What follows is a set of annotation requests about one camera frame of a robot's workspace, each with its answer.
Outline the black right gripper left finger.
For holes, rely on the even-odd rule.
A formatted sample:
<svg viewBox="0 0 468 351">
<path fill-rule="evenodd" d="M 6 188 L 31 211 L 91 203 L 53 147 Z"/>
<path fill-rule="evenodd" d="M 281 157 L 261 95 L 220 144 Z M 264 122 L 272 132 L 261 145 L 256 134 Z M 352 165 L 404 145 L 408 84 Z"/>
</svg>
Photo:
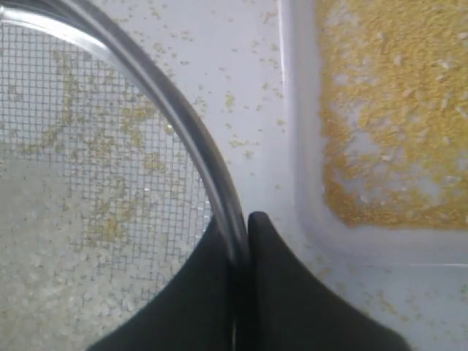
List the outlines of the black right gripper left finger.
<svg viewBox="0 0 468 351">
<path fill-rule="evenodd" d="M 212 219 L 168 285 L 90 350 L 231 350 L 233 317 L 227 253 Z"/>
</svg>

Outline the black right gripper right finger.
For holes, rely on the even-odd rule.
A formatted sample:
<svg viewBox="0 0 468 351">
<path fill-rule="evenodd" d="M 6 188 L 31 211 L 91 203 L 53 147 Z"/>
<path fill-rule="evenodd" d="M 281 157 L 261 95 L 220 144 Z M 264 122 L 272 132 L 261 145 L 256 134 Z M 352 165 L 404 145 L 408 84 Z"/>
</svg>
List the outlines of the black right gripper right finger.
<svg viewBox="0 0 468 351">
<path fill-rule="evenodd" d="M 367 317 L 317 279 L 264 212 L 248 218 L 249 298 L 238 350 L 409 350 L 397 332 Z"/>
</svg>

